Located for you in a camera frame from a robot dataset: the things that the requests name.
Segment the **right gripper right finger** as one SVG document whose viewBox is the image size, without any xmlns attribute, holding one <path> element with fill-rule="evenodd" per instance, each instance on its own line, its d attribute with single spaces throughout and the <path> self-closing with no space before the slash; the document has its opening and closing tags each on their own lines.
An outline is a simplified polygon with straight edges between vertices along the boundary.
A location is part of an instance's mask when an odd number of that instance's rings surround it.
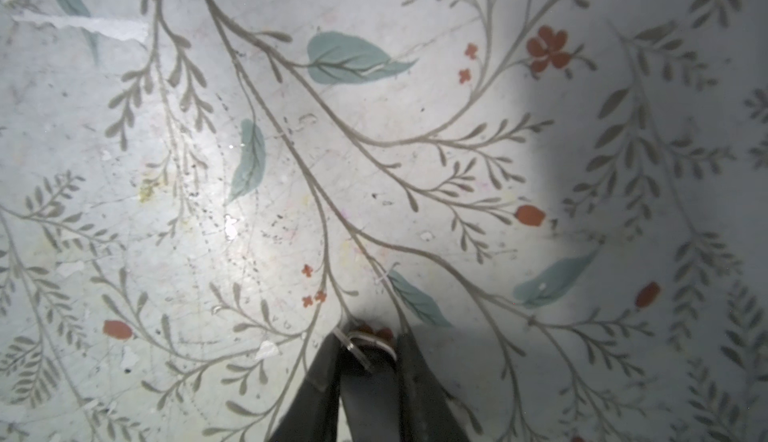
<svg viewBox="0 0 768 442">
<path fill-rule="evenodd" d="M 449 408 L 447 396 L 412 332 L 400 334 L 396 355 L 401 440 L 467 442 L 469 438 Z"/>
</svg>

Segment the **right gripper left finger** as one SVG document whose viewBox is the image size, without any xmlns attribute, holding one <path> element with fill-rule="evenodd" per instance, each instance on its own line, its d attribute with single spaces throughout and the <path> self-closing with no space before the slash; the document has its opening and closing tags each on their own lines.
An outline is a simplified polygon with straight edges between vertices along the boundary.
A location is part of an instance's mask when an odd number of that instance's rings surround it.
<svg viewBox="0 0 768 442">
<path fill-rule="evenodd" d="M 340 340 L 334 333 L 323 340 L 297 394 L 269 441 L 337 440 L 341 350 Z"/>
</svg>

